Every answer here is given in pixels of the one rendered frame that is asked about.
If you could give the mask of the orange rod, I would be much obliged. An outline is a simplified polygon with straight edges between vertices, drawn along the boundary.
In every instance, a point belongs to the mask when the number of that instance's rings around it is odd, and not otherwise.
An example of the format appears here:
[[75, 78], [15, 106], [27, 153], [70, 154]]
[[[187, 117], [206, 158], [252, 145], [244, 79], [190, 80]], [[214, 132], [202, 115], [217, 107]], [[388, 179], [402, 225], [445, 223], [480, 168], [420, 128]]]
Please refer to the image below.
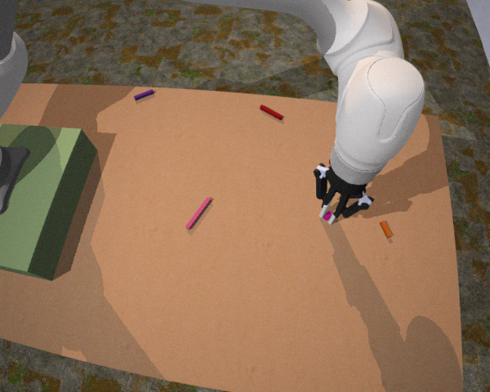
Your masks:
[[384, 233], [385, 233], [385, 236], [386, 236], [387, 238], [391, 237], [391, 236], [392, 236], [392, 234], [391, 234], [391, 232], [390, 232], [389, 228], [387, 227], [387, 225], [386, 225], [385, 221], [382, 221], [382, 222], [380, 223], [380, 225], [381, 225], [381, 228], [383, 229], [383, 231], [384, 231]]

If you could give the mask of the pink rod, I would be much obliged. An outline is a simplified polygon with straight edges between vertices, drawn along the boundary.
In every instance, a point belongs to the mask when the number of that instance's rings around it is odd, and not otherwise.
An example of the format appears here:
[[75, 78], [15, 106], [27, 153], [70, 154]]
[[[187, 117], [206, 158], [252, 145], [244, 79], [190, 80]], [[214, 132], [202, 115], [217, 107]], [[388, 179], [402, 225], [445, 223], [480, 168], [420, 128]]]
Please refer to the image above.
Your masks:
[[189, 221], [189, 223], [186, 225], [186, 228], [187, 229], [191, 229], [191, 227], [194, 225], [194, 223], [196, 222], [196, 220], [201, 216], [201, 214], [203, 213], [203, 211], [205, 210], [205, 208], [207, 207], [207, 205], [210, 202], [211, 202], [211, 199], [209, 197], [207, 197], [206, 200], [201, 205], [201, 207], [196, 211], [196, 213], [194, 214], [194, 216], [191, 218], [191, 220]]

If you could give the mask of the dark purple rod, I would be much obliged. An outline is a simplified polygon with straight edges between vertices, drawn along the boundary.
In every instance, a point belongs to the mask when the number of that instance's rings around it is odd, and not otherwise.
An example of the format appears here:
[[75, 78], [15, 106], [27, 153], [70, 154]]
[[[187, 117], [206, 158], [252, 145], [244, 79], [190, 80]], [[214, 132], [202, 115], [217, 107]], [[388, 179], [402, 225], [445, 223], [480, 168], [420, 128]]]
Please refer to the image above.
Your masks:
[[146, 96], [150, 96], [150, 95], [153, 95], [154, 94], [154, 91], [153, 89], [152, 90], [149, 90], [149, 91], [146, 91], [146, 92], [143, 92], [137, 96], [134, 96], [135, 100], [139, 100], [139, 99], [142, 99]]

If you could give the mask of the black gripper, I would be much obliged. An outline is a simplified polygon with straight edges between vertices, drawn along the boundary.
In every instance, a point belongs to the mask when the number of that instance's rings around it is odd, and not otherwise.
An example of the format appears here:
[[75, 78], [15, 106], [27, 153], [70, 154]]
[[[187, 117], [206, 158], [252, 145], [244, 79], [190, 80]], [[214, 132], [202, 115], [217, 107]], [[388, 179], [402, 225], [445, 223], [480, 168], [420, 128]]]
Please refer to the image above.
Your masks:
[[[365, 194], [366, 186], [368, 185], [368, 183], [364, 185], [350, 184], [342, 180], [332, 170], [331, 166], [330, 168], [326, 168], [323, 163], [320, 163], [314, 170], [314, 175], [316, 178], [316, 197], [323, 200], [323, 204], [321, 206], [322, 211], [319, 214], [321, 218], [332, 203], [335, 193], [337, 192], [341, 195], [336, 210], [333, 212], [328, 222], [329, 224], [331, 224], [336, 218], [338, 218], [340, 214], [343, 214], [344, 218], [348, 218], [360, 210], [367, 210], [374, 201], [373, 197], [368, 197]], [[328, 192], [327, 181], [330, 184]], [[359, 198], [359, 200], [349, 207], [346, 207], [346, 204], [348, 203], [350, 198]]]

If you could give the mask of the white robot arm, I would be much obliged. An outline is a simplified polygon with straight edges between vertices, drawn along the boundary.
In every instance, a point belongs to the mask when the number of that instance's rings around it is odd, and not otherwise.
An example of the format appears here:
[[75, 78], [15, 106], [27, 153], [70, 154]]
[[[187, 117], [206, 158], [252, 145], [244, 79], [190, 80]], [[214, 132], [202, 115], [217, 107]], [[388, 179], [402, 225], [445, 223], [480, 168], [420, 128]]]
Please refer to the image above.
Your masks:
[[[398, 26], [380, 3], [372, 0], [183, 1], [283, 12], [301, 18], [312, 27], [318, 37], [318, 51], [338, 77], [337, 140], [330, 163], [342, 180], [353, 185], [372, 182], [407, 143], [421, 116], [425, 83], [416, 67], [404, 59]], [[28, 68], [26, 46], [14, 32], [18, 4], [19, 0], [0, 0], [0, 119]], [[29, 155], [24, 146], [0, 146], [0, 215], [7, 209], [13, 186]]]

